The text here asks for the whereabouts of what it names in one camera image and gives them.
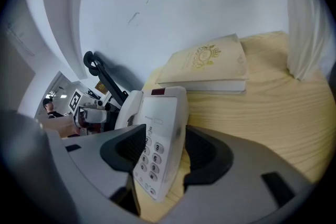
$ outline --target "gold emblem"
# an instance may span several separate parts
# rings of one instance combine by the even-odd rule
[[[219,56],[220,50],[215,48],[215,45],[207,45],[199,47],[194,56],[192,68],[201,68],[203,66],[213,65],[211,58]]]

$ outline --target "cream book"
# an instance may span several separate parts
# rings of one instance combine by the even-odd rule
[[[174,53],[156,83],[187,91],[242,93],[248,78],[243,48],[233,34]]]

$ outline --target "person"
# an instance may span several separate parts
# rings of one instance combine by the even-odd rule
[[[49,119],[63,117],[62,114],[59,114],[56,111],[54,111],[54,105],[53,105],[53,100],[52,99],[44,98],[43,99],[43,107],[47,111],[47,114],[49,115]]]

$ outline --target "light wood surface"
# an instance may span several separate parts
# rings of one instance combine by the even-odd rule
[[[336,106],[328,83],[317,71],[307,81],[286,69],[288,36],[267,33],[240,39],[250,79],[245,95],[188,94],[188,124],[236,135],[268,146],[311,182],[323,175],[334,151]],[[155,84],[152,72],[143,90]],[[184,149],[179,172],[165,201],[155,202],[135,182],[141,218],[156,222],[183,196],[183,178],[190,172]]]

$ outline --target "number button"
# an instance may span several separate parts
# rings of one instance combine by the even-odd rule
[[[149,155],[149,148],[145,147],[145,149],[143,150],[144,154],[146,154],[147,156]]]
[[[152,140],[147,136],[146,137],[146,145],[150,146],[152,144]]]
[[[154,182],[157,181],[157,176],[156,176],[152,171],[149,172],[149,177],[150,177]]]
[[[144,172],[147,171],[147,167],[145,166],[144,163],[140,164],[140,167],[141,167],[141,169],[142,169]]]
[[[151,163],[151,170],[154,171],[155,173],[159,173],[159,168],[156,164]]]
[[[163,153],[163,145],[159,144],[159,143],[155,143],[154,145],[154,149],[156,152],[158,153]]]
[[[147,159],[147,157],[145,155],[142,155],[141,159],[142,159],[142,161],[143,161],[144,164],[148,163],[148,159]]]
[[[153,154],[153,156],[152,156],[152,159],[153,159],[153,161],[154,162],[156,162],[157,164],[160,164],[161,163],[161,157],[160,156],[158,156],[158,154]]]

